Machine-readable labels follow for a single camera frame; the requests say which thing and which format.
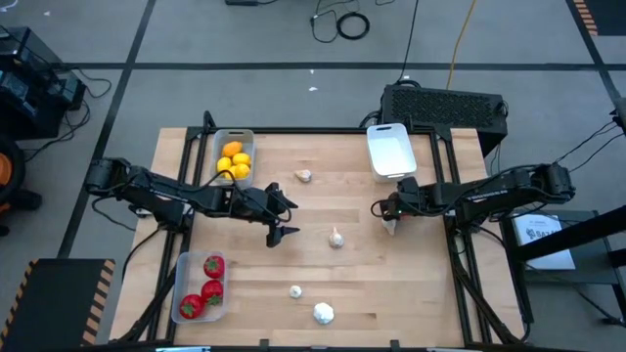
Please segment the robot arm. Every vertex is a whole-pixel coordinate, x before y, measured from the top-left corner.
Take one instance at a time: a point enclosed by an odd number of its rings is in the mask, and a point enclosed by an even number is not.
[[[487,217],[506,216],[535,201],[563,204],[575,194],[569,172],[558,164],[520,166],[465,184],[418,186],[415,178],[398,182],[397,192],[379,200],[385,221],[403,215],[439,216],[454,210],[460,227],[481,224]]]
[[[283,195],[277,183],[271,183],[265,190],[242,190],[237,185],[195,187],[131,165],[123,158],[103,158],[91,163],[85,190],[98,197],[124,199],[131,203],[131,208],[146,209],[171,231],[182,231],[189,226],[186,219],[191,209],[208,217],[267,225],[268,247],[276,246],[284,235],[299,231],[278,227],[281,222],[291,220],[290,209],[297,205]],[[285,212],[288,218],[284,220],[279,216]]]

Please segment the red strawberry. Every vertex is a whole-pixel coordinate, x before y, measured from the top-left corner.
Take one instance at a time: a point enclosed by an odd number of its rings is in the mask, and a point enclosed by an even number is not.
[[[204,273],[212,278],[219,279],[224,276],[226,271],[226,265],[224,264],[224,258],[218,255],[211,255],[204,261]]]
[[[204,300],[197,294],[189,294],[183,298],[178,308],[180,315],[185,319],[195,319],[204,310]]]
[[[201,296],[208,305],[220,304],[224,297],[224,286],[217,280],[209,280],[202,286]]]

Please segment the black stand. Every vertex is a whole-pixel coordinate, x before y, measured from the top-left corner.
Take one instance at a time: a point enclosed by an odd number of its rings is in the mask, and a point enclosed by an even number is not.
[[[512,220],[501,223],[515,290],[522,314],[528,323],[532,323],[534,319],[525,283],[558,281],[551,280],[546,275],[526,271],[525,262],[564,249],[570,249],[576,269],[551,271],[550,276],[575,284],[611,285],[623,320],[626,317],[626,293],[617,269],[626,264],[626,249],[612,250],[606,237],[626,229],[626,224],[620,220],[626,216],[626,206],[602,215],[591,211],[548,213],[559,218],[563,229],[526,245],[517,244]]]

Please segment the white container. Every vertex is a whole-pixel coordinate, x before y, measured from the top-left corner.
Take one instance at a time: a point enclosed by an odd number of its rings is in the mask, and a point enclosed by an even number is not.
[[[180,302],[188,294],[201,294],[202,285],[212,278],[204,273],[204,261],[211,255],[224,258],[226,268],[224,276],[218,279],[224,286],[222,304],[204,307],[202,314],[195,319],[185,319],[180,315],[178,307]],[[171,317],[176,324],[215,322],[222,318],[228,310],[228,263],[221,252],[185,252],[178,257],[176,262],[176,281],[174,284],[174,301],[171,309]]]
[[[415,174],[418,166],[403,124],[370,126],[367,133],[370,165],[377,182],[397,182]]]
[[[247,129],[221,129],[215,132],[213,136],[213,146],[211,148],[208,176],[212,178],[217,173],[217,160],[222,157],[222,149],[224,146],[230,142],[242,142],[244,145],[242,152],[250,155],[249,175],[244,179],[236,180],[240,188],[248,188],[252,186],[254,170],[256,169],[256,145],[254,144],[254,133]],[[230,185],[233,181],[227,179],[224,174],[221,174],[213,183],[216,185]]]

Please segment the wooden table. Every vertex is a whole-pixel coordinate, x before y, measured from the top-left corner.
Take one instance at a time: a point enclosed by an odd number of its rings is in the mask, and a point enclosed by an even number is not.
[[[152,170],[176,178],[185,129],[160,131]],[[441,217],[403,220],[395,237],[386,233],[370,205],[386,198],[395,184],[372,177],[365,135],[256,135],[254,187],[279,182],[299,205],[289,226],[299,233],[275,248],[265,246],[267,228],[232,219],[196,217],[191,250],[220,250],[230,264],[229,310],[216,323],[178,326],[175,343],[273,346],[463,346],[457,300]],[[435,182],[428,136],[412,135],[418,183]],[[484,178],[484,161],[474,130],[453,130],[462,182]],[[197,148],[191,160],[196,159]],[[443,144],[444,170],[450,179]],[[206,153],[203,179],[207,181]],[[191,183],[194,163],[190,163]],[[310,169],[313,180],[300,183],[296,169]],[[152,232],[154,220],[140,220],[137,244]],[[494,232],[497,226],[485,224]],[[345,246],[331,249],[333,227]],[[130,264],[117,305],[111,338],[124,334],[155,293],[165,235],[139,250]],[[513,334],[523,335],[505,251],[484,235],[474,235],[484,296]],[[299,285],[303,295],[289,297]],[[468,306],[474,340],[479,340],[475,307]],[[313,306],[327,302],[335,320],[318,325]],[[158,336],[164,336],[171,298],[162,307]]]

